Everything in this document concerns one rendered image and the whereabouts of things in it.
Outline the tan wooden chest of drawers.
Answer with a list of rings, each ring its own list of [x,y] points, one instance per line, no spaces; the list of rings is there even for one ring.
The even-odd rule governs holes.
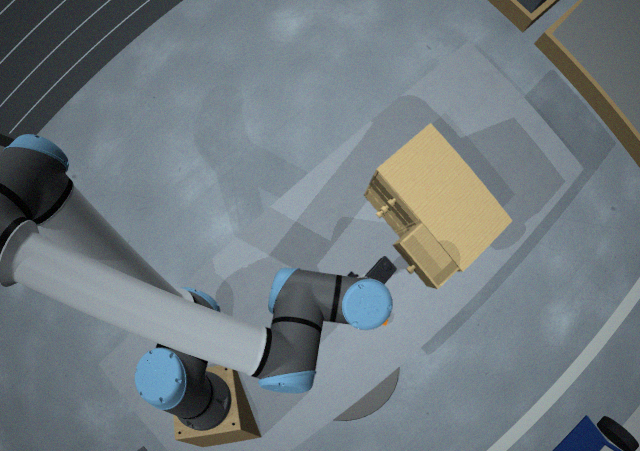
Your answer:
[[[459,267],[458,272],[512,222],[431,123],[376,169],[365,198],[378,172],[419,219],[400,227],[396,234],[422,222]]]

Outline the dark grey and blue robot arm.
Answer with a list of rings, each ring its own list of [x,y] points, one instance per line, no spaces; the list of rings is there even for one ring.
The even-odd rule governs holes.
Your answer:
[[[208,362],[259,378],[266,390],[304,393],[313,386],[323,321],[371,330],[391,314],[384,284],[397,268],[386,256],[359,277],[280,269],[268,302],[271,328],[223,314],[206,293],[173,288],[74,186],[68,167],[65,153],[38,135],[4,148],[0,285],[20,283],[156,342],[137,364],[137,391],[191,429],[213,429],[230,411],[230,389],[206,371]]]

